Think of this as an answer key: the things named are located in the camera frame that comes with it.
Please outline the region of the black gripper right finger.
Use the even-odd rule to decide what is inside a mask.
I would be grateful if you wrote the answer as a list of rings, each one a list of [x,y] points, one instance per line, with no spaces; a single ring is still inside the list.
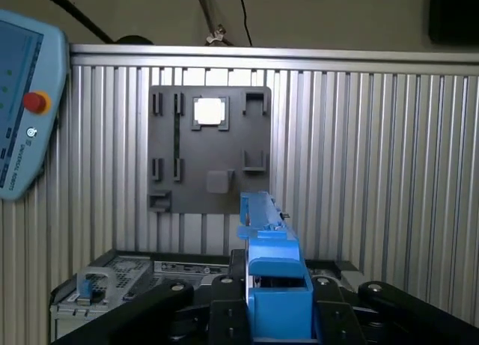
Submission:
[[[316,278],[314,316],[319,344],[478,343],[478,327],[381,281],[350,291]]]

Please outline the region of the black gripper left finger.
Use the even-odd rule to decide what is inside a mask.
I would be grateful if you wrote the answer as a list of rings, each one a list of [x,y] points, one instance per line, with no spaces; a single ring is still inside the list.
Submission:
[[[245,250],[110,250],[55,289],[57,344],[248,344]]]

